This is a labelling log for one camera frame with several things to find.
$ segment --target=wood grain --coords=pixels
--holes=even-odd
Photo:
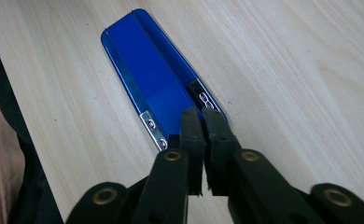
[[[102,181],[127,187],[157,153],[100,42],[146,9],[227,113],[243,147],[308,192],[364,199],[364,2],[0,0],[0,55],[67,218]],[[189,223],[229,223],[226,199],[189,203]]]

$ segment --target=blue plastic case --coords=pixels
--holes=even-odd
[[[192,106],[222,112],[208,89],[158,24],[133,10],[101,34],[106,53],[159,150],[179,134],[180,113]]]

